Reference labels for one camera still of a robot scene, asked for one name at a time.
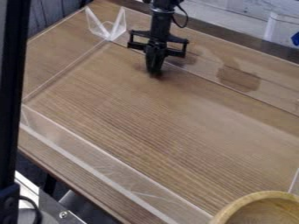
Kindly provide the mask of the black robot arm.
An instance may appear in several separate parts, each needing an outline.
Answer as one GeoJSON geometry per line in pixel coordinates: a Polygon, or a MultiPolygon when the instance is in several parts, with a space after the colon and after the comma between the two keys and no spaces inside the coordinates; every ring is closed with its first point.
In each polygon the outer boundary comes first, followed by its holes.
{"type": "Polygon", "coordinates": [[[176,37],[171,34],[171,26],[176,24],[184,28],[188,24],[189,17],[181,7],[184,0],[143,0],[151,7],[151,29],[148,31],[131,30],[127,47],[144,52],[145,69],[152,77],[161,75],[164,59],[168,56],[184,58],[187,53],[187,38],[176,37]],[[184,13],[184,24],[175,20],[175,8],[184,13]]]}

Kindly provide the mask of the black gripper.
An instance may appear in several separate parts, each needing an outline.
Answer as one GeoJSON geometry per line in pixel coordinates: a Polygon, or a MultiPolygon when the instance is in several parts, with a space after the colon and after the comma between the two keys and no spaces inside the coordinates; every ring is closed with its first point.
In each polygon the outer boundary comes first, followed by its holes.
{"type": "Polygon", "coordinates": [[[168,35],[165,40],[160,40],[151,36],[149,31],[136,31],[131,30],[129,32],[129,40],[127,41],[127,47],[140,50],[145,55],[145,67],[147,71],[152,74],[156,72],[161,73],[161,67],[164,64],[165,56],[173,57],[185,57],[187,45],[189,44],[189,40],[185,38],[179,38],[172,34],[168,35]],[[148,39],[147,43],[136,42],[135,37],[141,37],[148,39]],[[173,49],[167,46],[168,43],[181,44],[181,49],[173,49]]]}

